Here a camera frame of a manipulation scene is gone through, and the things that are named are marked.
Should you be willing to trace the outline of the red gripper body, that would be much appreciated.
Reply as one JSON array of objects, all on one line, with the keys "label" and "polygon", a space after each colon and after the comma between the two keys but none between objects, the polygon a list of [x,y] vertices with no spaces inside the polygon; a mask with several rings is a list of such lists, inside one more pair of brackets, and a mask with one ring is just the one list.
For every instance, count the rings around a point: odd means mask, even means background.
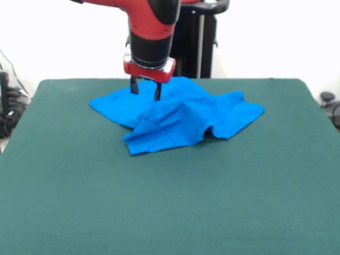
[{"label": "red gripper body", "polygon": [[132,60],[130,52],[126,52],[123,58],[123,66],[126,74],[153,80],[158,83],[168,83],[173,76],[176,60],[169,58],[166,64],[159,69],[141,67]]}]

